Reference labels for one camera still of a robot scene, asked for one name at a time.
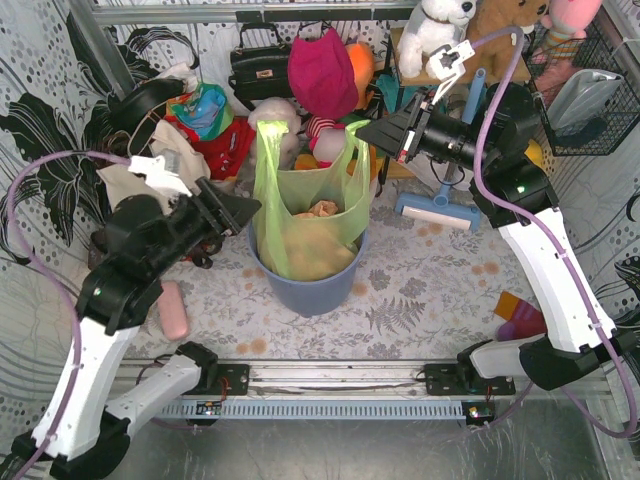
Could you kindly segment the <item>green trash bag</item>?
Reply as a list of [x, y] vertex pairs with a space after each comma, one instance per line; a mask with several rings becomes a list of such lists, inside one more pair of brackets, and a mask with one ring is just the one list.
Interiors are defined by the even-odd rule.
[[[346, 146], [329, 168], [281, 170], [280, 144], [285, 122], [257, 123], [257, 163], [253, 198], [262, 204], [253, 217], [258, 255], [273, 273], [294, 281], [317, 281], [344, 270], [355, 258], [356, 241], [367, 229], [371, 155], [356, 131], [369, 122], [346, 126]], [[340, 213], [302, 219], [321, 200], [335, 202]]]

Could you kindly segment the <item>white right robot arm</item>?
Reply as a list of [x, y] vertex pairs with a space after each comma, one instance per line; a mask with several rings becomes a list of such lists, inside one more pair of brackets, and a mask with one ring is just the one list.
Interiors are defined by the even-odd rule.
[[419, 90], [404, 109], [359, 128], [356, 136], [407, 162], [425, 154], [469, 169], [476, 156], [481, 158], [470, 186], [473, 200], [520, 262], [546, 331], [467, 348], [458, 356], [461, 375], [468, 381], [526, 376], [554, 390], [620, 360], [636, 339], [602, 310], [571, 249], [550, 180], [525, 154], [538, 123], [531, 92], [519, 84], [506, 87], [479, 148], [489, 106], [484, 102], [466, 124], [429, 105], [425, 90]]

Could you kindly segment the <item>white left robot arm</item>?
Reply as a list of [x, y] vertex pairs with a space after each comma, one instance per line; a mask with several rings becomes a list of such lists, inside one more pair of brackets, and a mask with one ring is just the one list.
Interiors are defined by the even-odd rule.
[[126, 350], [163, 292], [164, 273], [199, 244], [221, 246], [239, 234], [261, 207], [205, 178], [196, 184], [199, 192], [179, 196], [170, 214], [149, 195], [117, 205], [105, 228], [107, 255], [71, 306], [79, 331], [53, 398], [40, 423], [14, 439], [2, 478], [19, 479], [35, 462], [48, 461], [54, 479], [104, 479], [141, 427], [174, 399], [227, 389], [217, 355], [187, 342], [152, 376], [109, 397]]

